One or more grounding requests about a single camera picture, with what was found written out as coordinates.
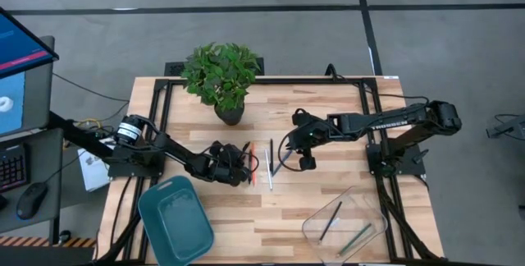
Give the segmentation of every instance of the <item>green tray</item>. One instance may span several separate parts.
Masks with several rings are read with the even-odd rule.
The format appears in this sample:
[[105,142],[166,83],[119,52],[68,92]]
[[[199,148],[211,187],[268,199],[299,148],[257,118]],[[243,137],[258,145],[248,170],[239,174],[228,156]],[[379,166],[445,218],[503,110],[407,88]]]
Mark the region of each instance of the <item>green tray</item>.
[[147,190],[139,211],[159,265],[187,265],[212,248],[212,227],[186,177],[176,176]]

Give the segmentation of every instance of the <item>wooden tabletop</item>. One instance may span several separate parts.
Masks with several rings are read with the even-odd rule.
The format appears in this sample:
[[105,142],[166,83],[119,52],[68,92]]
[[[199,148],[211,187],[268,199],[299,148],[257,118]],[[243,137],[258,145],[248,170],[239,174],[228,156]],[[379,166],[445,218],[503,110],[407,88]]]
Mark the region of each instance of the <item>wooden tabletop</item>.
[[[148,116],[155,79],[135,79],[128,113]],[[377,84],[380,94],[402,94],[398,79],[377,77]],[[175,86],[167,133],[195,153],[208,147],[214,140],[237,146],[247,141],[254,142],[256,155],[261,161],[256,172],[256,186],[249,186],[245,182],[238,187],[231,187],[200,181],[170,159],[166,161],[165,173],[160,181],[175,175],[188,177],[212,224],[215,232],[213,247],[195,263],[319,263],[319,258],[301,232],[306,218],[351,186],[370,195],[368,198],[372,200],[372,206],[379,208],[375,181],[368,173],[366,136],[356,142],[331,143],[313,149],[317,169],[290,172],[282,168],[273,178],[273,191],[269,189],[264,149],[269,148],[270,139],[273,139],[276,153],[282,137],[294,128],[291,115],[296,108],[304,108],[318,117],[326,117],[328,113],[362,112],[358,90],[352,85],[252,85],[248,91],[250,94],[246,96],[241,123],[227,126],[216,116],[213,107],[202,105],[199,98],[187,94],[181,86]],[[157,119],[161,116],[163,92],[159,99]],[[368,101],[370,109],[373,109],[370,95]],[[401,108],[405,103],[403,99],[381,97],[381,106],[385,111]],[[406,127],[391,129],[388,134],[389,137],[395,137],[403,131],[406,131]],[[299,156],[294,154],[287,163],[297,168],[298,161]],[[431,251],[443,255],[427,188],[411,176],[400,176],[398,181],[407,221]],[[98,234],[100,255],[109,248],[116,207],[125,183],[126,179],[116,179],[110,185]],[[125,192],[116,223],[115,239],[129,221],[134,190],[135,179]],[[393,224],[398,255],[402,256],[399,228],[395,221]],[[138,257],[142,228],[140,223],[135,233],[132,259]],[[388,260],[383,233],[348,262]],[[156,263],[151,247],[146,262]]]

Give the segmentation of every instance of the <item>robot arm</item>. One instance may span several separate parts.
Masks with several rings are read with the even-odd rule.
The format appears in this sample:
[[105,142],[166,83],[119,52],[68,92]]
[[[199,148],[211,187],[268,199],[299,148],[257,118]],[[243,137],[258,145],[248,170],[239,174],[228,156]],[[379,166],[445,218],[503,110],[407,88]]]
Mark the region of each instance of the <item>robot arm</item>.
[[415,103],[406,108],[371,115],[328,114],[326,120],[298,109],[292,116],[292,122],[297,128],[288,134],[289,143],[286,148],[303,155],[299,160],[301,170],[316,167],[311,148],[333,141],[356,141],[369,131],[415,126],[398,138],[389,140],[389,144],[381,146],[382,156],[388,161],[403,156],[407,148],[433,135],[453,135],[461,129],[461,120],[455,106],[441,101]]
[[[145,146],[138,146],[145,126],[155,133],[154,139]],[[148,118],[139,115],[124,117],[115,140],[117,148],[132,150],[129,160],[145,167],[155,160],[155,153],[163,152],[181,163],[192,177],[200,180],[219,181],[237,186],[250,176],[250,170],[244,166],[244,150],[241,151],[232,144],[223,145],[215,141],[208,148],[210,154],[195,154],[175,142],[167,133],[157,129]]]

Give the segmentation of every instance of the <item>potted plant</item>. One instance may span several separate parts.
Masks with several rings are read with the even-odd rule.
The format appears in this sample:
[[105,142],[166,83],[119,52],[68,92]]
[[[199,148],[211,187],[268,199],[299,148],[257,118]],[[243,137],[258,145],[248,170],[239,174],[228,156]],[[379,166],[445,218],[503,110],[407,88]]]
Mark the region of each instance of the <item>potted plant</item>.
[[187,79],[188,93],[214,106],[219,118],[234,126],[244,113],[246,89],[255,81],[255,72],[261,70],[256,58],[244,45],[211,43],[186,58],[181,76]]

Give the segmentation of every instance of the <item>concrete floor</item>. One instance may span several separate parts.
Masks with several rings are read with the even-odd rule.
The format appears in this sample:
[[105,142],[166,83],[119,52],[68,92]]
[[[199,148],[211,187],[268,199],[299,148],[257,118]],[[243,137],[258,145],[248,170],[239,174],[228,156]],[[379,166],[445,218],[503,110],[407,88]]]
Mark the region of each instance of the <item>concrete floor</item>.
[[[516,3],[525,0],[367,0],[371,5]],[[7,10],[122,7],[358,4],[359,0],[0,0]],[[250,46],[265,58],[267,75],[314,75],[328,62],[340,74],[371,75],[360,11],[214,14],[17,16],[37,35],[57,38],[55,72],[118,98],[136,76],[160,76],[164,63],[183,60],[211,41]],[[406,94],[454,103],[463,129],[422,147],[431,201],[448,258],[521,265],[525,260],[523,142],[488,140],[497,113],[524,113],[524,10],[372,11],[385,75],[399,76]],[[119,107],[61,80],[53,81],[52,110],[64,117],[108,117]],[[120,118],[111,121],[117,124]],[[62,227],[94,236],[105,194],[62,210]],[[78,203],[68,196],[68,204]],[[86,221],[88,226],[80,226]],[[47,225],[14,236],[46,236]]]

